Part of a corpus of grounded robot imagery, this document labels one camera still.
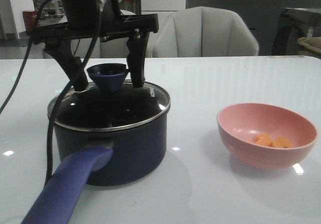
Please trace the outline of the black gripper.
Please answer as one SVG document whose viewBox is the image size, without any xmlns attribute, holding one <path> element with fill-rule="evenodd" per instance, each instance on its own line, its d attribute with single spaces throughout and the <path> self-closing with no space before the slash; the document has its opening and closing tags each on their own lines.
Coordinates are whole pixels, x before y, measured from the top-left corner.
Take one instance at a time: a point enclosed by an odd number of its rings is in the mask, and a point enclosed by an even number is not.
<svg viewBox="0 0 321 224">
<path fill-rule="evenodd" d="M 102 23 L 99 37 L 102 41 L 129 38 L 126 58 L 134 88 L 143 87 L 145 82 L 144 63 L 149 33 L 159 30 L 158 15 L 121 15 L 112 23 Z M 94 37 L 95 28 L 74 29 L 68 22 L 36 27 L 32 31 L 34 44 L 45 42 L 45 53 L 53 57 L 70 80 L 74 79 L 82 65 L 80 57 L 74 57 L 71 49 L 73 39 Z"/>
</svg>

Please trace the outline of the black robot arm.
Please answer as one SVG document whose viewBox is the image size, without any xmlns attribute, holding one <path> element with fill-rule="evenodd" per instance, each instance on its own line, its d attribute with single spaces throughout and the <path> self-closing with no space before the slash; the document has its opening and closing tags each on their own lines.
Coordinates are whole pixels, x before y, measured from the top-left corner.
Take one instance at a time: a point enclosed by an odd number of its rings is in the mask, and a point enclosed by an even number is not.
<svg viewBox="0 0 321 224">
<path fill-rule="evenodd" d="M 61 0 L 67 18 L 64 23 L 35 27 L 31 36 L 35 44 L 45 43 L 52 56 L 72 81 L 75 90 L 84 90 L 87 77 L 84 64 L 71 52 L 74 39 L 101 39 L 102 42 L 126 38 L 126 58 L 133 87 L 145 82 L 144 61 L 149 34 L 159 29 L 158 16 L 122 15 L 118 0 Z"/>
</svg>

